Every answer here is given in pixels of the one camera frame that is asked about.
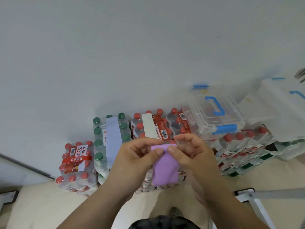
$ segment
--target white wall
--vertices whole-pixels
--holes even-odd
[[[0,0],[0,153],[58,175],[95,116],[177,90],[293,75],[305,0]]]

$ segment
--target floor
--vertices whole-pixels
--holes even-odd
[[[305,187],[305,165],[292,159],[271,159],[253,171],[224,177],[232,191],[253,187],[256,191]],[[56,183],[23,187],[13,204],[7,229],[55,229],[85,197],[60,190]],[[305,200],[262,200],[277,229],[296,229],[305,218]],[[176,206],[200,228],[208,228],[208,213],[194,198],[189,185],[134,194],[118,213],[114,229],[126,229],[138,219],[166,214]]]

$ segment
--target purple fabric pouch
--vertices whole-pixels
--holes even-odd
[[[176,144],[153,145],[152,150],[162,148],[163,156],[153,164],[152,184],[154,186],[163,186],[178,182],[178,162],[167,152],[168,146]]]

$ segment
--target right hand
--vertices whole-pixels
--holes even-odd
[[[213,150],[195,134],[179,134],[174,136],[177,141],[183,141],[177,147],[169,146],[169,154],[178,161],[187,173],[195,197],[204,204],[215,192],[227,189],[221,179]]]

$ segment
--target plastic storage box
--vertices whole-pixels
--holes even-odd
[[[229,132],[241,130],[245,119],[237,108],[236,102],[216,89],[192,87],[182,107],[192,133],[203,140],[218,139]]]
[[[305,136],[305,85],[296,79],[264,79],[257,92],[279,116],[263,123],[280,142]]]

